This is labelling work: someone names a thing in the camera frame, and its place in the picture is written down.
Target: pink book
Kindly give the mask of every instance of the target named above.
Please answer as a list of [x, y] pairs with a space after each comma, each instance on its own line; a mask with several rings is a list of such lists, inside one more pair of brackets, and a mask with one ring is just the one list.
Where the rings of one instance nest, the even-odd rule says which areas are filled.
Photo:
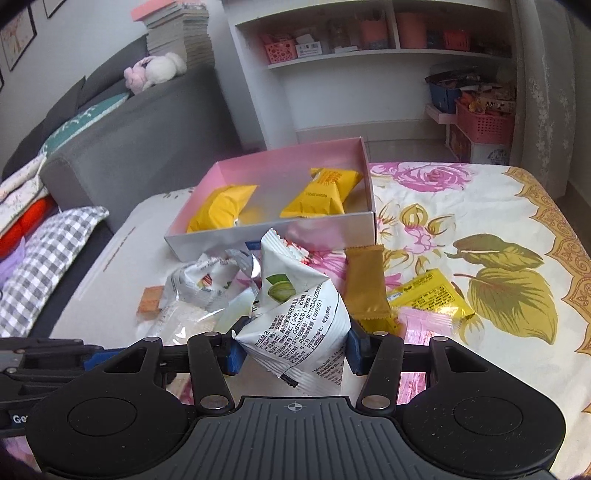
[[[134, 22], [138, 22], [153, 14], [161, 8], [167, 7], [171, 4], [177, 3], [177, 0], [148, 0], [146, 3], [135, 7], [131, 11], [131, 18]], [[184, 4], [200, 4], [200, 0], [183, 0]]]

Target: green nut illustration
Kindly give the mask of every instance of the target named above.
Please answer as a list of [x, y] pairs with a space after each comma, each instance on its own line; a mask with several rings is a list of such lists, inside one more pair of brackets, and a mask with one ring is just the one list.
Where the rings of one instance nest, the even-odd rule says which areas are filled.
[[271, 288], [267, 292], [269, 296], [279, 303], [284, 303], [296, 294], [294, 286], [290, 279], [283, 273], [271, 275], [267, 277], [267, 281], [271, 284]]

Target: purple fabric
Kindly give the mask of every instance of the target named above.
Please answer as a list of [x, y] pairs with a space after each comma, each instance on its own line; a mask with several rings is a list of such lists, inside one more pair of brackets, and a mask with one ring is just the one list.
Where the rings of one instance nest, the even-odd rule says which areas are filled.
[[12, 272], [22, 263], [25, 258], [25, 238], [21, 238], [17, 249], [0, 262], [0, 288], [10, 278]]

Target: open cardboard box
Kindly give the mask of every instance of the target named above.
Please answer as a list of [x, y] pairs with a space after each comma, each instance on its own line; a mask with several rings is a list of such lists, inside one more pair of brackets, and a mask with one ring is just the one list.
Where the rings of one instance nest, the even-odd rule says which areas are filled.
[[[279, 218], [280, 212], [310, 182], [310, 169], [356, 170], [363, 180], [345, 200], [344, 215], [320, 218]], [[212, 191], [226, 185], [258, 185], [238, 217], [238, 225], [186, 233], [189, 220]], [[375, 205], [365, 146], [361, 138], [331, 140], [280, 148], [215, 163], [166, 233], [165, 240], [182, 262], [205, 251], [241, 242], [259, 242], [274, 228], [283, 238], [311, 251], [374, 245]]]

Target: metal screw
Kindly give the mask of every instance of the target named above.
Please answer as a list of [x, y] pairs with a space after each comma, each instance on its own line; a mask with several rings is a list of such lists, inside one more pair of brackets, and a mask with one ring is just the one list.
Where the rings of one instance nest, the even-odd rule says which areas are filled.
[[229, 405], [229, 401], [226, 397], [221, 395], [208, 395], [203, 397], [199, 402], [203, 408], [208, 410], [220, 410]]
[[372, 410], [383, 410], [390, 406], [390, 400], [383, 395], [368, 395], [361, 401], [361, 404]]

